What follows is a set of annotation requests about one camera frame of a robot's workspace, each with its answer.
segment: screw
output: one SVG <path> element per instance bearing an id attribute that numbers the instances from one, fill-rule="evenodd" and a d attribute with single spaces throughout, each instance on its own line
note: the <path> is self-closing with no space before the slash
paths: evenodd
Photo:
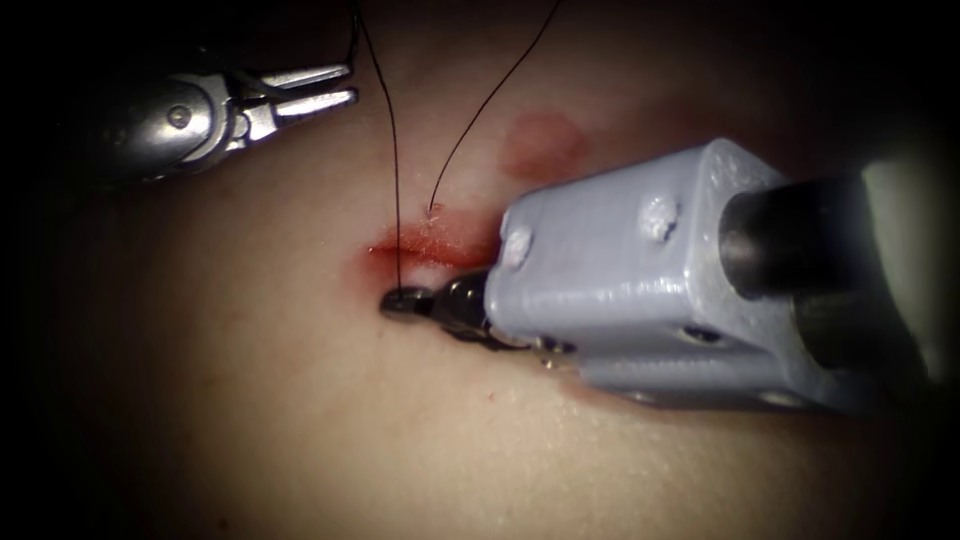
<path id="1" fill-rule="evenodd" d="M 507 241 L 503 245 L 503 266 L 507 268 L 520 268 L 523 261 L 527 259 L 530 253 L 530 244 L 533 241 L 533 233 L 526 227 L 520 227 L 507 236 Z"/>
<path id="2" fill-rule="evenodd" d="M 183 105 L 177 105 L 167 111 L 167 122 L 170 122 L 170 125 L 177 129 L 183 129 L 190 125 L 191 116 L 193 115 L 190 114 L 190 109 Z"/>
<path id="3" fill-rule="evenodd" d="M 640 229 L 654 241 L 666 242 L 677 228 L 679 207 L 670 197 L 657 197 L 640 210 Z"/>

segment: black suture thread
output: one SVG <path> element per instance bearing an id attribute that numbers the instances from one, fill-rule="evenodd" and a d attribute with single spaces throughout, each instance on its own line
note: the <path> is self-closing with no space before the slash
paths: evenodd
<path id="1" fill-rule="evenodd" d="M 520 64 L 527 58 L 527 55 L 530 54 L 530 51 L 536 47 L 537 42 L 540 41 L 540 36 L 543 35 L 543 32 L 547 29 L 547 25 L 550 24 L 550 20 L 553 19 L 553 14 L 557 12 L 557 8 L 560 7 L 560 2 L 563 0 L 557 0 L 554 2 L 553 7 L 550 9 L 550 13 L 547 15 L 547 18 L 543 21 L 543 26 L 540 27 L 540 31 L 537 32 L 537 37 L 533 38 L 533 42 L 530 43 L 530 46 L 527 47 L 527 50 L 520 55 L 520 58 L 513 64 L 513 67 L 510 68 L 510 71 L 503 76 L 503 79 L 497 84 L 493 89 L 493 92 L 490 92 L 490 95 L 487 96 L 487 99 L 483 100 L 483 104 L 480 105 L 480 108 L 477 109 L 477 113 L 473 115 L 473 118 L 470 120 L 470 123 L 467 124 L 467 129 L 463 130 L 463 133 L 460 135 L 460 138 L 457 140 L 457 144 L 453 145 L 453 150 L 450 151 L 450 155 L 447 156 L 447 161 L 444 162 L 443 168 L 440 169 L 440 176 L 437 178 L 437 183 L 433 186 L 433 193 L 430 195 L 430 206 L 427 208 L 427 212 L 433 211 L 433 202 L 437 198 L 437 189 L 440 188 L 440 181 L 443 180 L 443 173 L 447 171 L 447 166 L 450 165 L 450 160 L 453 159 L 453 155 L 457 153 L 457 148 L 460 148 L 460 143 L 463 142 L 463 139 L 467 136 L 467 133 L 470 131 L 470 128 L 473 127 L 474 122 L 477 121 L 477 118 L 480 117 L 480 113 L 483 112 L 483 109 L 487 106 L 487 103 L 490 103 L 490 100 L 493 99 L 494 94 L 497 93 L 497 90 L 500 90 L 500 87 L 503 86 L 503 83 L 507 82 L 507 79 L 510 78 L 510 75 L 513 75 L 513 72 L 520 66 Z"/>
<path id="2" fill-rule="evenodd" d="M 367 48 L 370 49 L 370 59 L 373 61 L 373 68 L 377 72 L 377 79 L 380 81 L 380 87 L 383 88 L 383 97 L 387 99 L 387 111 L 390 113 L 390 131 L 393 135 L 393 194 L 396 201 L 394 211 L 397 217 L 397 294 L 402 299 L 403 289 L 400 283 L 400 158 L 397 154 L 397 121 L 393 115 L 393 103 L 390 101 L 390 92 L 387 91 L 387 83 L 383 80 L 383 72 L 380 71 L 380 63 L 377 62 L 377 55 L 373 52 L 373 42 L 370 41 L 370 32 L 367 31 L 367 23 L 363 20 L 363 14 L 360 12 L 360 6 L 356 6 L 357 20 L 360 22 L 360 29 L 363 30 L 363 38 L 367 42 Z"/>
<path id="3" fill-rule="evenodd" d="M 347 49 L 347 59 L 344 64 L 353 69 L 353 57 L 357 55 L 357 41 L 360 38 L 360 6 L 357 0 L 350 0 L 350 47 Z"/>

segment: wound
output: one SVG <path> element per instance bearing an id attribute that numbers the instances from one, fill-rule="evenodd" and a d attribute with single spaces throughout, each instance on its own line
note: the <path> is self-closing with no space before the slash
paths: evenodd
<path id="1" fill-rule="evenodd" d="M 513 121 L 498 161 L 505 175 L 537 188 L 580 177 L 589 151 L 587 137 L 569 118 L 540 111 Z"/>
<path id="2" fill-rule="evenodd" d="M 396 227 L 385 227 L 351 260 L 346 275 L 362 291 L 379 296 L 397 286 L 399 256 L 404 285 L 438 287 L 456 274 L 496 262 L 501 216 L 436 204 L 418 221 L 400 226 L 399 249 Z"/>

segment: screw hole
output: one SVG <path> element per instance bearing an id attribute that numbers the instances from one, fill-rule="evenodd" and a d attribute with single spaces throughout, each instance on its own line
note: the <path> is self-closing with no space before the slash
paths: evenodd
<path id="1" fill-rule="evenodd" d="M 716 332 L 711 332 L 710 330 L 705 330 L 703 328 L 697 328 L 696 326 L 684 326 L 682 331 L 683 335 L 686 337 L 704 345 L 716 345 L 721 339 L 723 339 L 722 336 Z"/>
<path id="2" fill-rule="evenodd" d="M 557 341 L 552 337 L 541 336 L 537 338 L 536 346 L 538 349 L 553 354 L 571 354 L 576 352 L 577 348 L 571 343 Z"/>

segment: metal forceps jaw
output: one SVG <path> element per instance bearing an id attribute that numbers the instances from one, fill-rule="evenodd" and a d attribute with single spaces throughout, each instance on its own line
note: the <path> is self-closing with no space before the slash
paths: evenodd
<path id="1" fill-rule="evenodd" d="M 298 120 L 356 103 L 356 89 L 330 89 L 331 84 L 350 74 L 350 66 L 332 64 L 280 71 L 260 77 L 260 82 L 265 86 L 294 90 L 297 97 L 277 99 L 248 89 L 235 106 L 233 129 L 226 151 L 246 148 Z"/>
<path id="2" fill-rule="evenodd" d="M 491 351 L 527 351 L 496 337 L 483 308 L 486 270 L 458 276 L 436 291 L 425 287 L 394 288 L 380 301 L 384 317 L 405 323 L 431 322 L 454 339 L 477 343 Z"/>

